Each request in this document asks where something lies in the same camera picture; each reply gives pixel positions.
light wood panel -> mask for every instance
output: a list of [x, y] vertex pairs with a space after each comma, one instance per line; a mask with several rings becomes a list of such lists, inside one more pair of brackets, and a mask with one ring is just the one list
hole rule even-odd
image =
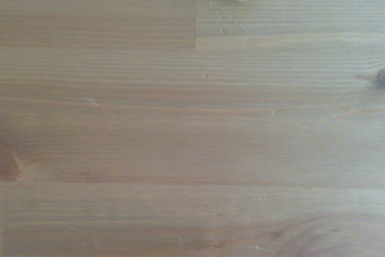
[[2, 138], [25, 181], [384, 188], [385, 96], [354, 78], [379, 69], [380, 58], [2, 55]]
[[197, 0], [197, 51], [385, 42], [385, 0]]
[[381, 256], [385, 249], [383, 190], [24, 183], [9, 185], [8, 195], [6, 256]]
[[383, 256], [384, 4], [0, 1], [0, 255]]
[[192, 49], [195, 0], [3, 0], [0, 45]]

wood knot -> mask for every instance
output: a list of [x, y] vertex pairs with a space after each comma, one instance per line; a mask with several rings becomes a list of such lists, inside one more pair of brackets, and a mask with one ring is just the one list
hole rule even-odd
[[4, 143], [0, 143], [0, 181], [15, 181], [22, 171], [22, 163]]
[[385, 87], [385, 69], [381, 69], [375, 77], [379, 85]]

wooden table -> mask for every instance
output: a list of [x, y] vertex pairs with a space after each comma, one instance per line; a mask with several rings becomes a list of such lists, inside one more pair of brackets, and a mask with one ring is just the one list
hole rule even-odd
[[385, 0], [1, 0], [0, 255], [384, 256], [384, 66]]

wood grain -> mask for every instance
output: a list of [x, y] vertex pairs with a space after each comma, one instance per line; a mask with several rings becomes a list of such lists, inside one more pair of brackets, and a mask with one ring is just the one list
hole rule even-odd
[[21, 183], [8, 193], [6, 256], [380, 256], [385, 248], [383, 190]]
[[2, 55], [2, 137], [26, 181], [385, 186], [383, 91], [354, 79], [369, 57]]
[[385, 0], [197, 0], [196, 50], [382, 46], [383, 7]]
[[0, 1], [0, 256], [383, 256], [384, 4]]
[[195, 0], [5, 0], [1, 46], [192, 49]]

scratch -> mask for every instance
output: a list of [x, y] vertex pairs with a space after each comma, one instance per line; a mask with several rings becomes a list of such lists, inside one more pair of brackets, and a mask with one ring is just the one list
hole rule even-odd
[[202, 238], [203, 238], [203, 239], [207, 239], [207, 240], [211, 240], [211, 241], [220, 242], [218, 239], [215, 239], [215, 238], [212, 238], [212, 237], [206, 237], [206, 236], [203, 236]]
[[264, 252], [267, 252], [267, 253], [276, 254], [276, 252], [273, 252], [273, 251], [264, 249], [264, 248], [262, 248], [260, 245], [255, 246], [255, 249], [256, 249], [257, 251], [260, 250], [260, 251], [264, 251]]
[[263, 197], [261, 196], [259, 198], [259, 200], [262, 200], [262, 199], [267, 200], [267, 199], [269, 199], [269, 196], [267, 196], [265, 189], [262, 189], [262, 192], [263, 192]]
[[250, 33], [250, 30], [248, 30], [246, 27], [244, 27], [243, 25], [242, 25], [242, 28], [243, 28], [243, 30], [244, 31], [246, 31], [247, 33]]
[[94, 105], [100, 105], [99, 103], [97, 103], [96, 101], [94, 101], [94, 100], [91, 99], [91, 98], [88, 98], [88, 100], [90, 101], [91, 104], [94, 104]]
[[170, 235], [170, 236], [178, 238], [179, 239], [179, 245], [182, 245], [183, 239], [181, 236], [179, 236], [179, 235]]

